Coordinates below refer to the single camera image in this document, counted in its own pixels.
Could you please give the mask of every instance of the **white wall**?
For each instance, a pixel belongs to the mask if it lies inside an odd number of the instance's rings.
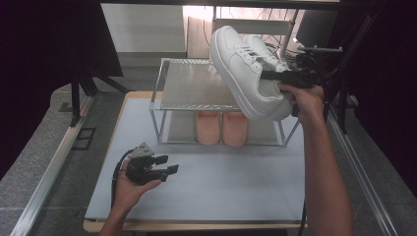
[[[185,52],[182,6],[101,4],[117,52]]]

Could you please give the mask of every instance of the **human arm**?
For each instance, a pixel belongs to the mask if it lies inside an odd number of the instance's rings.
[[[128,179],[126,171],[124,171],[128,165],[129,160],[125,160],[117,178],[114,205],[99,233],[100,236],[122,235],[123,223],[132,207],[138,203],[146,191],[155,188],[161,183],[160,180],[153,180],[144,186],[134,184]]]
[[[294,95],[304,131],[306,209],[312,235],[353,235],[347,190],[331,148],[323,117],[323,89],[279,88]]]

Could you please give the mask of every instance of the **shoelace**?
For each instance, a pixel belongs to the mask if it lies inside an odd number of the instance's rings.
[[[272,53],[263,53],[260,57],[264,58],[266,61],[278,60]]]
[[[260,55],[258,52],[254,51],[249,46],[242,46],[240,47],[240,52],[243,53],[243,56],[249,56],[252,59],[252,64],[254,64],[258,58],[266,58],[268,59],[270,56]]]

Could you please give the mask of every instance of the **black curtain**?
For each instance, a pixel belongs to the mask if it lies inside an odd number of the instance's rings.
[[[417,197],[414,6],[387,2],[352,59],[349,90],[356,117]]]
[[[1,0],[0,33],[2,178],[41,122],[51,93],[77,73],[123,75],[97,1]]]

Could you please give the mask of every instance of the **wrist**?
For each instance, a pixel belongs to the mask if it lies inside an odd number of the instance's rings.
[[[118,218],[125,218],[129,214],[129,212],[130,212],[129,208],[126,208],[124,206],[114,205],[110,211],[110,214]]]
[[[318,127],[326,125],[325,118],[321,112],[303,115],[300,117],[300,123],[304,130],[317,129]]]

